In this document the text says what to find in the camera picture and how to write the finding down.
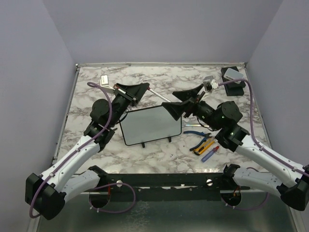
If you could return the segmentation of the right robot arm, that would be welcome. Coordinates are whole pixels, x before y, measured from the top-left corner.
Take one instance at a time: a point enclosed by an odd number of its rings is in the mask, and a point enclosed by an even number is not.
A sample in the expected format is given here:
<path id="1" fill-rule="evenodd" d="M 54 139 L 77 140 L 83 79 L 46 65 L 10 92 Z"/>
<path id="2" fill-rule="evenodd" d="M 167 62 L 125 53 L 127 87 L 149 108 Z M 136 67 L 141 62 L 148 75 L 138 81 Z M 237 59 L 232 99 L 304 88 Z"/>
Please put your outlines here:
<path id="1" fill-rule="evenodd" d="M 286 205 L 304 211 L 309 202 L 309 167 L 294 162 L 258 141 L 254 131 L 247 131 L 238 122 L 242 113 L 234 101 L 226 101 L 212 108 L 202 100 L 201 86 L 186 91 L 174 91 L 179 102 L 164 102 L 162 106 L 178 120 L 181 116 L 195 116 L 217 134 L 217 142 L 232 152 L 243 155 L 268 173 L 251 172 L 231 164 L 224 169 L 222 184 L 227 189 L 245 186 L 279 197 Z"/>

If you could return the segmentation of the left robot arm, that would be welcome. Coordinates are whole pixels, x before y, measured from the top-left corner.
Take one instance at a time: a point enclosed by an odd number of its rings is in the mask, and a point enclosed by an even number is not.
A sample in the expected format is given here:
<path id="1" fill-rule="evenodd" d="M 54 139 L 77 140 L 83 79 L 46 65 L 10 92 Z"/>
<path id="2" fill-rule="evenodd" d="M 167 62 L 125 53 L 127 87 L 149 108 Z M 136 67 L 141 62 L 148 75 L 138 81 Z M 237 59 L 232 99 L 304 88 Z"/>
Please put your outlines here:
<path id="1" fill-rule="evenodd" d="M 51 220 L 79 194 L 106 187 L 107 179 L 98 167 L 89 168 L 78 176 L 74 174 L 88 159 L 105 148 L 115 133 L 113 127 L 120 117 L 130 105 L 137 105 L 149 89 L 149 83 L 130 86 L 117 83 L 112 89 L 115 98 L 111 100 L 102 86 L 93 82 L 87 85 L 100 89 L 105 98 L 93 103 L 91 122 L 76 145 L 40 175 L 32 173 L 26 179 L 25 201 L 30 206 L 30 218 L 42 216 Z"/>

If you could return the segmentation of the white whiteboard marker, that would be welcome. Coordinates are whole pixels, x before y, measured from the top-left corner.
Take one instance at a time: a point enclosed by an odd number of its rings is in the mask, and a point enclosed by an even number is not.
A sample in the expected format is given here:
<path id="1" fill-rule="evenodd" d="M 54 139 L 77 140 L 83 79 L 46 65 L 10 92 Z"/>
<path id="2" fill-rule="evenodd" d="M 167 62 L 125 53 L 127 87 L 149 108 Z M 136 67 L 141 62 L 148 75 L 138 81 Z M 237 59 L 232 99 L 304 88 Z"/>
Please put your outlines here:
<path id="1" fill-rule="evenodd" d="M 160 99 L 162 99 L 165 102 L 171 102 L 169 99 L 165 98 L 164 96 L 162 96 L 161 94 L 159 94 L 156 91 L 152 90 L 151 88 L 148 88 L 148 91 L 150 91 L 151 93 L 155 94 L 156 96 L 158 96 Z"/>

